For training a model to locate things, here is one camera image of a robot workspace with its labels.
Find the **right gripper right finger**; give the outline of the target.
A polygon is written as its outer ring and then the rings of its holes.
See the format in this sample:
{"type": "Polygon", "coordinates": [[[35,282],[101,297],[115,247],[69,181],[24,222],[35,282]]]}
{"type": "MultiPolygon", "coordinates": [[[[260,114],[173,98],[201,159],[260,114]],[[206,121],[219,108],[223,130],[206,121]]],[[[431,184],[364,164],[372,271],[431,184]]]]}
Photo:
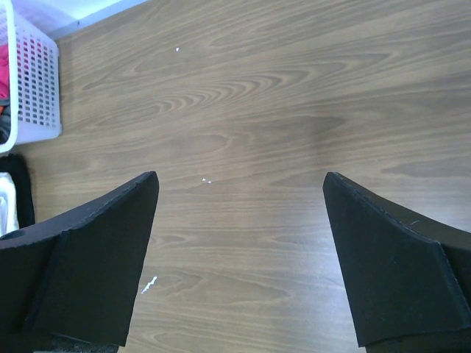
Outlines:
{"type": "Polygon", "coordinates": [[[357,342],[470,346],[470,234],[330,172],[323,194],[357,342]]]}

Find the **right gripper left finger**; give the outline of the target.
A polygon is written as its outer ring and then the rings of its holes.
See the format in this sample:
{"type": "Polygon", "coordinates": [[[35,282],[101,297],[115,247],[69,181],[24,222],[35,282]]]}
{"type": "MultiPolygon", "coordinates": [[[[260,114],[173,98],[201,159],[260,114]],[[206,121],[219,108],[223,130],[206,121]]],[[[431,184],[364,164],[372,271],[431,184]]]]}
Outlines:
{"type": "Polygon", "coordinates": [[[1,346],[124,346],[159,181],[115,190],[1,239],[1,346]]]}

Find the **white Coca-Cola t-shirt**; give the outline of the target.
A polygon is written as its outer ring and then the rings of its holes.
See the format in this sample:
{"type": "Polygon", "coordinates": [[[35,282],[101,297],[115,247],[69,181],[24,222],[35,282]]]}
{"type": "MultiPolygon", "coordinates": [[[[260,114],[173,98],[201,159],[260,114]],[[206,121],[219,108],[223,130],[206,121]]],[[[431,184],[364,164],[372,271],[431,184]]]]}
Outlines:
{"type": "Polygon", "coordinates": [[[13,178],[1,172],[1,237],[19,229],[17,195],[13,178]]]}

